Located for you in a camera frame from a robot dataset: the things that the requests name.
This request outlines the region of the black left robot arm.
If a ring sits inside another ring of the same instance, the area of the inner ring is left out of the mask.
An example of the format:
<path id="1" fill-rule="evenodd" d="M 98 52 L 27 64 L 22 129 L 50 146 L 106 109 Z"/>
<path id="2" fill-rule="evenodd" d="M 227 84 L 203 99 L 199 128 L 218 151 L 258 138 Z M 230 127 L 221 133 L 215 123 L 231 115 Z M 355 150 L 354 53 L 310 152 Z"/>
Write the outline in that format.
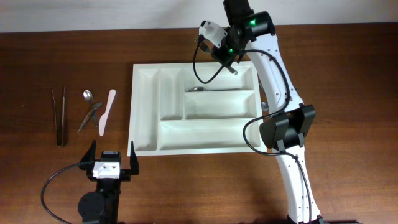
<path id="1" fill-rule="evenodd" d="M 96 141 L 81 158 L 79 169 L 86 172 L 87 178 L 96 182 L 96 189 L 81 197 L 78 213 L 83 223 L 117 223 L 121 183 L 130 182 L 131 177 L 140 172 L 135 154 L 129 158 L 130 168 L 121 167 L 119 151 L 103 151 L 95 158 Z"/>

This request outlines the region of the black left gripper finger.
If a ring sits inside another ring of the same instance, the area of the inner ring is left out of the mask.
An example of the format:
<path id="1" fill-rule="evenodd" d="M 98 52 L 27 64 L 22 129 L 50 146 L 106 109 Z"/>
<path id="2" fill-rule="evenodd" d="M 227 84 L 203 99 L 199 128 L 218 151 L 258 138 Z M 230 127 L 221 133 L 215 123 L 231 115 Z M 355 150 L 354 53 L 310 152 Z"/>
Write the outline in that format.
<path id="1" fill-rule="evenodd" d="M 95 159 L 95 152 L 96 152 L 96 141 L 93 140 L 91 143 L 90 148 L 87 150 L 85 155 L 81 158 L 80 162 L 92 162 Z"/>
<path id="2" fill-rule="evenodd" d="M 134 141 L 130 143 L 130 171 L 131 174 L 138 174 L 139 173 L 139 162 L 134 150 Z"/>

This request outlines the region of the steel fork underneath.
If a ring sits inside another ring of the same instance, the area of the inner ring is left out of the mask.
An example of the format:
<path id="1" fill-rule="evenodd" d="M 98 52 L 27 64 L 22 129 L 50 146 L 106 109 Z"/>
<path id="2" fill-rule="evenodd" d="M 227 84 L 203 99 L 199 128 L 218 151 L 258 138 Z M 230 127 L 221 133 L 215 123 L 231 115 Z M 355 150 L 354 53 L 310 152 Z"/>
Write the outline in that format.
<path id="1" fill-rule="evenodd" d="M 213 59 L 223 65 L 228 69 L 233 75 L 237 75 L 238 72 L 231 67 L 231 64 L 234 60 L 234 50 L 227 48 L 225 45 L 220 49 L 213 46 L 209 47 L 202 36 L 197 36 L 195 38 L 195 42 L 197 43 L 197 47 L 204 53 L 210 54 Z"/>

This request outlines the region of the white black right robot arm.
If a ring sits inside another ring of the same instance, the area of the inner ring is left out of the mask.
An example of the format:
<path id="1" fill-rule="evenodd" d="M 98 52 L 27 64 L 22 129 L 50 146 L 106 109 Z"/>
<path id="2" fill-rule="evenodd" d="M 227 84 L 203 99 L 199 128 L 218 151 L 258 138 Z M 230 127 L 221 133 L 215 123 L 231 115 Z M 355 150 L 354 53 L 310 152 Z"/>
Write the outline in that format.
<path id="1" fill-rule="evenodd" d="M 269 113 L 254 118 L 266 146 L 264 156 L 277 159 L 288 197 L 289 223 L 324 223 L 313 199 L 305 165 L 305 137 L 315 108 L 299 96 L 280 54 L 276 29 L 268 12 L 254 12 L 247 1 L 224 1 L 229 26 L 205 35 L 212 56 L 224 67 L 247 55 L 267 98 Z"/>

